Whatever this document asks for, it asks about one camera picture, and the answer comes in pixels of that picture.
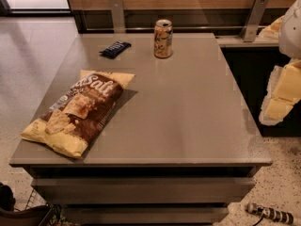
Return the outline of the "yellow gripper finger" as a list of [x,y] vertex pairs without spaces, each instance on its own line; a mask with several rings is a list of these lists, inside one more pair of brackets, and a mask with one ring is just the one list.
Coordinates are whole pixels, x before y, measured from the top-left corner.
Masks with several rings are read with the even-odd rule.
[[281,16],[266,26],[259,34],[262,39],[277,40],[284,17]]
[[282,122],[301,100],[301,60],[292,59],[284,67],[275,66],[266,90],[259,121],[274,126]]

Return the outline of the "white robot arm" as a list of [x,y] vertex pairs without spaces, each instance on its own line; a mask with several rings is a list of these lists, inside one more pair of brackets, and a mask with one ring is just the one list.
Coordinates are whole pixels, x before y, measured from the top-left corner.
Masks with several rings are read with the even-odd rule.
[[279,52],[291,59],[284,67],[274,67],[261,104],[260,123],[274,126],[301,100],[301,0],[265,27],[260,37],[277,40]]

